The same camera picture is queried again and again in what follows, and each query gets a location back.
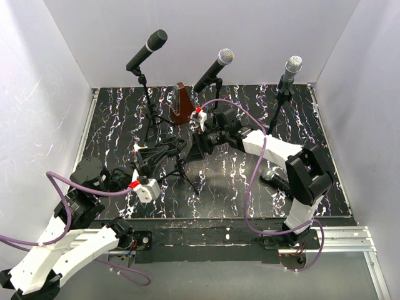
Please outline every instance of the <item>metal frame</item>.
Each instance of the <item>metal frame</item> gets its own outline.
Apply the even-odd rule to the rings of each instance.
[[[74,168],[72,170],[75,170],[76,165],[82,158],[83,151],[84,151],[84,148],[86,145],[86,141],[88,140],[88,134],[89,134],[90,125],[91,125],[92,119],[93,119],[94,109],[96,108],[96,104],[98,102],[99,91],[100,91],[100,89],[93,90],[92,103],[90,104],[89,112],[87,113],[87,118],[86,118],[85,126],[83,127],[81,141],[79,142],[79,146],[78,146],[77,153],[76,153]]]
[[[379,267],[376,252],[364,252],[364,257],[368,265],[369,273],[371,274],[374,283],[375,291],[378,299],[391,299],[385,279],[383,278],[381,268]]]
[[[321,238],[321,229],[319,227],[312,227],[317,231],[318,237]],[[71,247],[78,247],[83,242],[87,241],[90,237],[96,235],[100,229],[85,229],[85,231],[78,236],[72,243]],[[334,226],[324,227],[325,245],[322,251],[324,253],[338,253],[338,252],[364,252],[376,253],[376,248],[369,233],[368,227],[362,226]],[[204,245],[192,244],[192,247],[203,247]],[[279,253],[293,253],[292,249],[279,249]],[[307,252],[318,252],[318,249],[307,249]],[[126,251],[110,251],[110,254],[120,255],[125,254]]]

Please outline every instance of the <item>black marble surface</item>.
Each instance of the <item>black marble surface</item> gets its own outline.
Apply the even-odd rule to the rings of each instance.
[[[172,87],[152,87],[149,93],[162,115],[169,114]],[[194,106],[214,99],[214,87],[196,94],[188,88]],[[275,108],[275,85],[224,86],[221,97],[241,103],[254,117],[265,125],[269,124]],[[84,156],[100,158],[109,169],[129,161],[135,143],[143,146],[146,133],[147,112],[142,87],[102,88],[99,92],[94,116],[87,138]],[[286,103],[278,119],[273,136],[295,144],[318,144],[329,154],[329,149],[321,129],[318,115],[306,85],[296,85],[296,94]],[[248,117],[238,111],[242,123]],[[166,123],[158,129],[151,129],[147,146],[153,146],[161,138],[179,135],[188,140],[194,130],[192,124],[172,127]],[[100,218],[231,218],[243,216],[244,193],[249,184],[257,157],[244,154],[222,145],[215,148],[212,155],[203,161],[190,162],[186,174],[198,187],[199,196],[187,182],[169,177],[161,184],[161,197],[148,204],[142,204],[135,195],[102,199],[106,210]],[[166,159],[160,176],[172,171],[174,159]],[[263,161],[259,175],[265,167],[278,168]],[[257,179],[252,188],[248,213],[252,217],[283,217],[289,213],[291,201],[281,191],[277,191]],[[317,216],[350,215],[341,186],[333,186],[317,209]]]

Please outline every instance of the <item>black mount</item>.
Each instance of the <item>black mount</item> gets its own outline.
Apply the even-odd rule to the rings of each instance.
[[[222,78],[208,78],[207,80],[207,84],[208,85],[212,85],[213,83],[215,83],[215,87],[216,87],[216,95],[215,95],[215,99],[219,99],[219,93],[221,92],[221,89],[223,87],[223,80]],[[213,111],[215,111],[218,108],[218,101],[215,102],[214,107],[210,110],[210,112],[212,113]]]
[[[154,103],[151,103],[148,87],[146,86],[148,81],[147,81],[145,75],[142,73],[142,71],[140,71],[140,67],[137,67],[136,69],[133,69],[131,72],[135,76],[137,76],[137,81],[138,81],[139,84],[141,84],[143,86],[144,94],[146,96],[147,109],[149,110],[149,113],[146,114],[146,118],[149,119],[149,122],[147,124],[146,137],[144,138],[144,142],[147,142],[150,128],[153,128],[154,126],[160,125],[162,122],[167,122],[170,125],[174,125],[174,123],[171,122],[171,121],[168,121],[167,119],[165,119],[163,117],[161,117],[159,115],[159,112],[156,109],[156,105]]]
[[[184,180],[186,180],[194,189],[194,193],[196,195],[199,195],[199,191],[194,187],[193,183],[190,181],[188,176],[186,175],[185,172],[185,166],[186,163],[183,158],[181,158],[181,151],[186,147],[186,141],[175,136],[167,137],[165,139],[162,139],[159,144],[159,146],[168,146],[169,150],[167,151],[167,156],[169,158],[175,157],[176,162],[174,165],[174,170],[169,172],[168,174],[164,175],[160,179],[158,179],[158,182],[160,183],[164,179],[166,179],[169,176],[177,176],[180,177]]]
[[[107,227],[111,228],[116,233],[115,237],[119,239],[119,248],[126,249],[133,244],[134,230],[122,217],[116,217],[112,221],[108,222]]]
[[[312,206],[336,182],[334,168],[317,145],[304,147],[286,161],[291,195],[301,204]]]
[[[139,176],[154,178],[163,163],[163,159],[167,156],[167,150],[167,146],[141,148],[133,153],[130,165],[137,170]]]
[[[282,105],[287,101],[290,102],[294,95],[294,89],[293,89],[293,82],[283,82],[283,75],[281,77],[281,80],[279,81],[279,84],[277,85],[277,95],[275,99],[277,100],[277,108],[275,111],[275,115],[272,118],[271,122],[269,123],[268,127],[268,132],[267,134],[271,134],[274,130],[274,127],[276,125],[276,122],[278,120],[279,112],[281,111]]]

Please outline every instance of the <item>brown metronome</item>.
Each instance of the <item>brown metronome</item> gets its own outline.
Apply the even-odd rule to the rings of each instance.
[[[182,125],[190,121],[189,117],[193,111],[194,106],[185,86],[181,82],[175,84],[169,106],[169,117],[176,125]]]

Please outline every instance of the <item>microphone clip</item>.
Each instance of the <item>microphone clip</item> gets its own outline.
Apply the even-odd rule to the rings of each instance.
[[[219,99],[219,93],[221,92],[221,89],[223,88],[223,80],[222,78],[215,77],[215,78],[210,78],[207,77],[207,80],[205,82],[208,86],[212,85],[215,83],[215,88],[216,88],[216,95],[215,99]],[[218,108],[218,101],[215,102],[215,105],[213,108],[210,109],[210,112],[214,112]]]
[[[142,71],[140,71],[140,67],[137,67],[136,69],[133,69],[131,71],[135,76],[137,76],[137,81],[139,84],[146,85],[148,83],[145,75],[142,73]]]
[[[282,79],[283,75],[281,77],[281,80],[279,81],[279,84],[277,85],[277,94],[275,97],[280,105],[283,105],[285,101],[290,102],[293,95],[296,93],[293,89],[294,80],[292,80],[291,82],[284,82]]]

